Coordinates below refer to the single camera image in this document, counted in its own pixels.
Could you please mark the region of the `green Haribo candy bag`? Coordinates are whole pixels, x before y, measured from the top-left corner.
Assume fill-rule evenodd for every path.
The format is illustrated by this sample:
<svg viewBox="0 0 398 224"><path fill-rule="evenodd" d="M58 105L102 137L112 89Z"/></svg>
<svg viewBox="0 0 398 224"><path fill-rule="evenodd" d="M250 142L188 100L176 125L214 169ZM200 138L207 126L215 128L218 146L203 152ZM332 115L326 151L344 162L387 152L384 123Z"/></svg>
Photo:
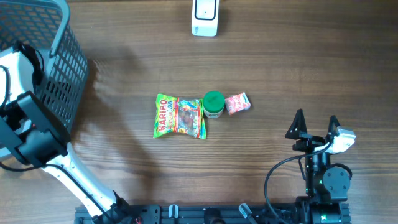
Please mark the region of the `green Haribo candy bag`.
<svg viewBox="0 0 398 224"><path fill-rule="evenodd" d="M202 99L158 94L153 138L168 133L182 133L206 139Z"/></svg>

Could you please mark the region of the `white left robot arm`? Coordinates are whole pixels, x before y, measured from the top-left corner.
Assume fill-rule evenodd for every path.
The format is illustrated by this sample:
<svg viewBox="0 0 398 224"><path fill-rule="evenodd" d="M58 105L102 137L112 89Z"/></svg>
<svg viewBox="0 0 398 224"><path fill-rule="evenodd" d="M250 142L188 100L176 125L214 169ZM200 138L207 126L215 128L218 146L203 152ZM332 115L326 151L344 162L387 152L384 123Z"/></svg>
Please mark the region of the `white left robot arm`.
<svg viewBox="0 0 398 224"><path fill-rule="evenodd" d="M75 154L70 134L34 91L44 74L44 59L17 41L1 52L1 144L25 168L42 169L58 179L85 206L93 223L132 223L138 214L103 185Z"/></svg>

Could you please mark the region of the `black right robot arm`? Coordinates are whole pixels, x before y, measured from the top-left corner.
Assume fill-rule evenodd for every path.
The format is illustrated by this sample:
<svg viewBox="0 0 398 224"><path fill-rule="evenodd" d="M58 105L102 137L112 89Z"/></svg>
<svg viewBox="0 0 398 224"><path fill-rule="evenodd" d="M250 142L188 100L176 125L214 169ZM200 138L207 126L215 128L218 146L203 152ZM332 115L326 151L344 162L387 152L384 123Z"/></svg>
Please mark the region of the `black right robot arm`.
<svg viewBox="0 0 398 224"><path fill-rule="evenodd" d="M291 214L285 217L291 223L349 223L343 202L348 199L353 173L342 163L331 163L331 156L347 151L355 143L354 131L331 116L325 137L311 135L303 110L299 109L285 137L295 140L292 149L303 153L305 163L299 167L306 191L305 196L296 198Z"/></svg>

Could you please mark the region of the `small pink snack packet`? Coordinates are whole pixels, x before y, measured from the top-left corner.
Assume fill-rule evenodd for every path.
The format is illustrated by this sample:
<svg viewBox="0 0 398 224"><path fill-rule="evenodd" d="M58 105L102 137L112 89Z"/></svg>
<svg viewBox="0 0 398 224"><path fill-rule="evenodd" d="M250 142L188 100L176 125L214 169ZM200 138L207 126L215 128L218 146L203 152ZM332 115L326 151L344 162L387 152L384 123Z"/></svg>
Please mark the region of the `small pink snack packet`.
<svg viewBox="0 0 398 224"><path fill-rule="evenodd" d="M251 103L245 92L232 95L224 100L229 115L235 114L242 110L248 110Z"/></svg>

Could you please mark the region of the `green lid jar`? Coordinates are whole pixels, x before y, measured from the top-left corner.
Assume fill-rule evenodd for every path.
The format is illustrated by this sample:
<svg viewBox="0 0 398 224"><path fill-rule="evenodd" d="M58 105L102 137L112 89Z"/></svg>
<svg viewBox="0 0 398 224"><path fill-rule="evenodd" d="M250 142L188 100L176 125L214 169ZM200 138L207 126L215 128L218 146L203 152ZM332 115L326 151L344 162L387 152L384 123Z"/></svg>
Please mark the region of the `green lid jar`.
<svg viewBox="0 0 398 224"><path fill-rule="evenodd" d="M204 114L215 119L221 116L224 110L224 96L219 91L209 91L203 98Z"/></svg>

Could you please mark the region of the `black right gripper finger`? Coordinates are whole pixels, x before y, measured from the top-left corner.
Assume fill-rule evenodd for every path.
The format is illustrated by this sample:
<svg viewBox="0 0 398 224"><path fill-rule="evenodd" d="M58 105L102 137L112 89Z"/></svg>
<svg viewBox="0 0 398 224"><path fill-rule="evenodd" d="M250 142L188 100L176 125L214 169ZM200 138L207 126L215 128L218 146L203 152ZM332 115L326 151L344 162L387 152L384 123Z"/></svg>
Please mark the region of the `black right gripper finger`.
<svg viewBox="0 0 398 224"><path fill-rule="evenodd" d="M338 135L338 128L340 127L340 123L335 115L330 117L330 122L328 125L328 135L337 136Z"/></svg>
<svg viewBox="0 0 398 224"><path fill-rule="evenodd" d="M305 117L303 109L298 109L295 118L290 125L290 128L285 134L287 139L304 139L308 138L307 126L305 123Z"/></svg>

